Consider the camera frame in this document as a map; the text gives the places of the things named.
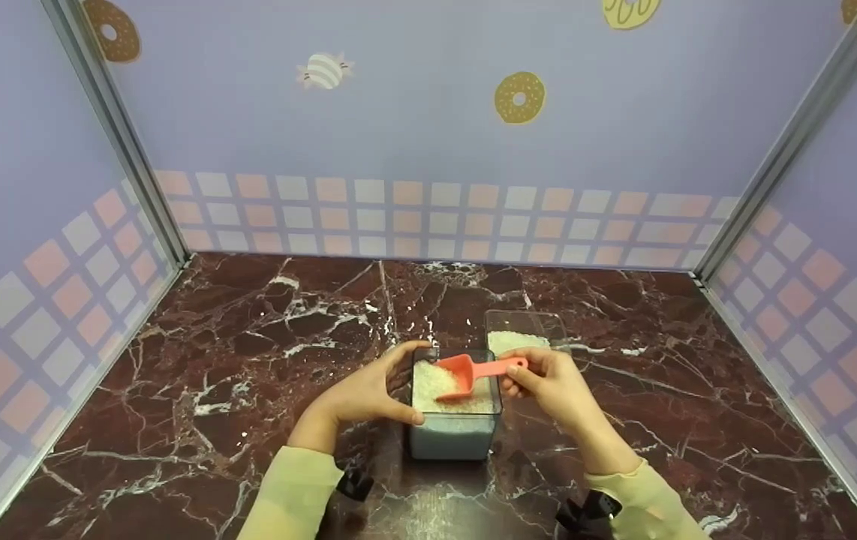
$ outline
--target marble surface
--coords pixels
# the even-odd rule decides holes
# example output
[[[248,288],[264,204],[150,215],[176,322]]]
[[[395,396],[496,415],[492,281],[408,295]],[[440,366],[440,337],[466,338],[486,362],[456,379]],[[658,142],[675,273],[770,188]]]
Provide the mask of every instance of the marble surface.
[[[857,538],[857,509],[685,274],[213,253],[110,369],[0,540],[234,538],[315,396],[404,339],[483,347],[490,308],[562,316],[601,406],[713,538]],[[376,485],[364,503],[336,493],[319,537],[552,538],[559,500],[582,498],[573,442],[507,400],[492,450],[416,462],[400,426],[350,427],[337,461]]]

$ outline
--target light yellow sleeve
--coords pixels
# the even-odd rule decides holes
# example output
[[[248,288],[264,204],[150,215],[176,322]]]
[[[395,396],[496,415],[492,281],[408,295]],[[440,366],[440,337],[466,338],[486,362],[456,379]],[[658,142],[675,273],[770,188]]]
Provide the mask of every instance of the light yellow sleeve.
[[[589,488],[621,503],[621,512],[611,522],[616,540],[708,539],[682,505],[678,493],[645,459],[627,475],[585,475],[585,478]]]
[[[312,540],[341,478],[332,455],[281,447],[261,479],[239,540]]]

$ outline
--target square container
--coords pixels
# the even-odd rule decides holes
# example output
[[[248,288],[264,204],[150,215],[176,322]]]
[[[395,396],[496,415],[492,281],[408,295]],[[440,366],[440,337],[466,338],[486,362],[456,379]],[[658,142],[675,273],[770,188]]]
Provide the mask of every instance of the square container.
[[[415,349],[412,352],[412,403],[415,391],[415,363],[428,360],[435,363],[450,356],[469,355],[473,362],[491,362],[491,351],[484,349]],[[408,451],[415,459],[450,459],[451,461],[483,461],[488,458],[498,418],[501,417],[501,390],[496,377],[477,379],[476,384],[488,384],[492,396],[492,412],[425,412],[425,424],[408,426]]]

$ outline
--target plastic scoop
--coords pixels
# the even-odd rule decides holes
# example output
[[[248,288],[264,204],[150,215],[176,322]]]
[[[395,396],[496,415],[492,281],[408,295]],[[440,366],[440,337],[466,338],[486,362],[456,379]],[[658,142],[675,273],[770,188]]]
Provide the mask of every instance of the plastic scoop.
[[[505,371],[510,366],[528,368],[528,360],[519,356],[518,358],[506,358],[494,362],[476,363],[472,362],[472,356],[458,355],[438,360],[438,362],[435,362],[435,365],[452,372],[456,376],[456,382],[459,383],[459,390],[457,392],[443,394],[435,398],[436,402],[448,402],[472,396],[472,386],[476,383],[476,379],[505,375]]]

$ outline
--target scoop handle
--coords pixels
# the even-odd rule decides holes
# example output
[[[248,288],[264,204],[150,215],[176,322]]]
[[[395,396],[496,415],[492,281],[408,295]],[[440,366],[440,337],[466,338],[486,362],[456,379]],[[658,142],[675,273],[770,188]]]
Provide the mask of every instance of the scoop handle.
[[[528,358],[516,356],[515,358],[495,360],[494,362],[477,363],[472,366],[472,377],[473,379],[479,379],[479,377],[493,377],[496,375],[505,375],[505,371],[507,371],[510,366],[528,368]]]

